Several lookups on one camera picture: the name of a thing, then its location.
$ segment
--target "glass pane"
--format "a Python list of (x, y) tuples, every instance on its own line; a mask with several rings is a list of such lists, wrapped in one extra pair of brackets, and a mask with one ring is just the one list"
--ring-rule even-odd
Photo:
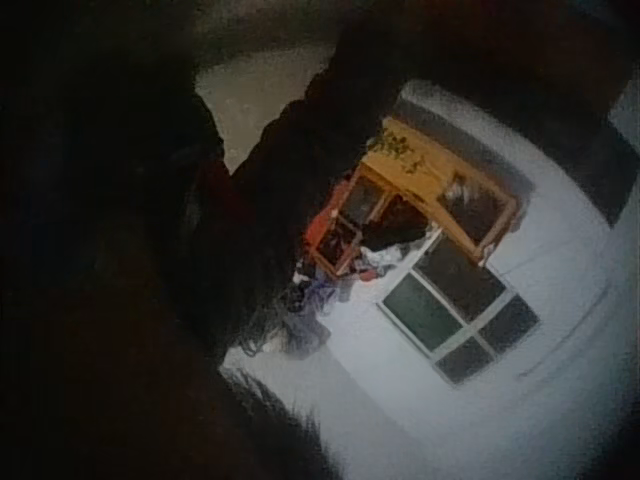
[(462, 328), (445, 306), (411, 274), (402, 279), (383, 303), (431, 351)]
[(359, 177), (340, 213), (351, 223), (361, 227), (382, 198), (382, 194), (382, 189), (371, 180)]
[(447, 237), (427, 252), (415, 268), (468, 322), (480, 315), (505, 289), (489, 270), (472, 263)]
[(470, 338), (453, 352), (446, 355), (436, 365), (453, 383), (460, 383), (465, 378), (479, 372), (489, 363), (491, 355), (477, 342)]
[(514, 297), (485, 327), (480, 335), (498, 353), (518, 342), (538, 323), (538, 317), (520, 296)]
[(335, 267), (355, 237), (356, 233), (338, 219), (324, 234), (318, 245), (318, 252)]
[(504, 208), (491, 191), (461, 175), (456, 175), (438, 201), (476, 244), (489, 233)]

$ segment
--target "wall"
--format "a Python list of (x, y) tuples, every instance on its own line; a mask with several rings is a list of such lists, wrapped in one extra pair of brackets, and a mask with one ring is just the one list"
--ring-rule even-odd
[(490, 265), (541, 323), (496, 364), (451, 387), (374, 303), (398, 271), (357, 285), (352, 301), (336, 308), (326, 321), (329, 348), (447, 478), (572, 476), (617, 427), (634, 392), (637, 187), (611, 230), (550, 159), (484, 112), (424, 84), (403, 96), (534, 183), (520, 229)]

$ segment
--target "hair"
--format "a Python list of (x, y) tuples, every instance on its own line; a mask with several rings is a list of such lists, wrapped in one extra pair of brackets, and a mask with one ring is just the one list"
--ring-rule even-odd
[(320, 438), (312, 414), (290, 411), (260, 380), (246, 372), (224, 371), (244, 413), (247, 438), (276, 478), (282, 480), (339, 480), (342, 468)]

